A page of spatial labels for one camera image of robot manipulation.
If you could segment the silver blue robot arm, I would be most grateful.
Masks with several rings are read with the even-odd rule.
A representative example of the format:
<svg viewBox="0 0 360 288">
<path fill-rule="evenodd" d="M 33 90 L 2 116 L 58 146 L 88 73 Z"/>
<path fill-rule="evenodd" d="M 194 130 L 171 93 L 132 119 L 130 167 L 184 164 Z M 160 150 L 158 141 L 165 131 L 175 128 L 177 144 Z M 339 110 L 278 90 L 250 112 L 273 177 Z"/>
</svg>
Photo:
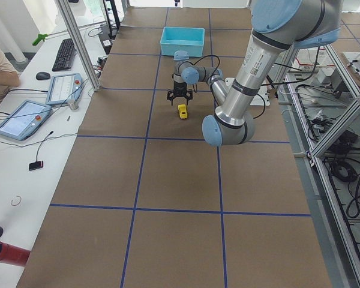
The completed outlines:
<svg viewBox="0 0 360 288">
<path fill-rule="evenodd" d="M 238 145 L 254 134 L 254 119 L 247 111 L 280 53 L 290 47 L 325 46 L 340 34 L 342 1 L 257 1 L 251 9 L 252 42 L 245 59 L 227 86 L 214 67 L 192 64 L 187 52 L 175 52 L 173 89 L 167 99 L 193 97 L 189 85 L 205 82 L 217 102 L 213 115 L 203 119 L 204 140 L 212 146 Z"/>
</svg>

